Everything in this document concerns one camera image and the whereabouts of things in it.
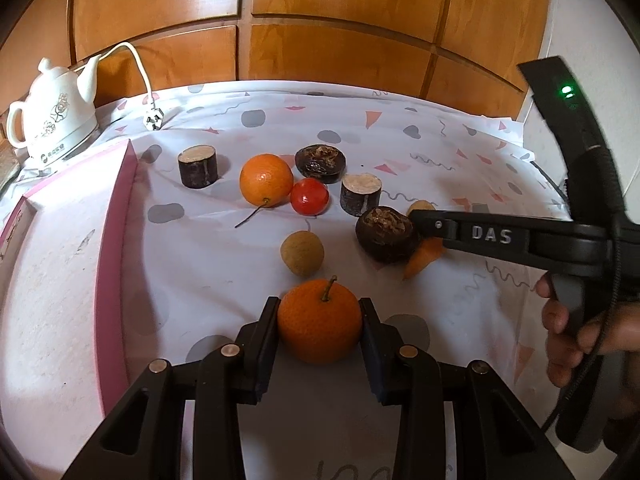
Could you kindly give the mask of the person's right hand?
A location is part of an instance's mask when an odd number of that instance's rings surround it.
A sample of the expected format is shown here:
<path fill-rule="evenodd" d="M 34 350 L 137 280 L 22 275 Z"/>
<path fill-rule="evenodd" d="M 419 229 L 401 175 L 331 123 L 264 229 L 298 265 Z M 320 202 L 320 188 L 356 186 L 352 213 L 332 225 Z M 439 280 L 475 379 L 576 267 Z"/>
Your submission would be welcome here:
<path fill-rule="evenodd" d="M 542 325 L 548 333 L 547 375 L 553 385 L 564 388 L 570 383 L 573 370 L 596 343 L 600 322 L 592 320 L 582 326 L 577 337 L 570 337 L 565 333 L 568 310 L 555 298 L 547 274 L 538 280 L 535 290 L 547 299 L 541 312 Z M 614 418 L 627 418 L 639 411 L 639 314 L 638 304 L 621 304 L 600 348 L 601 354 L 624 352 L 626 356 L 625 383 L 620 400 L 615 403 Z"/>

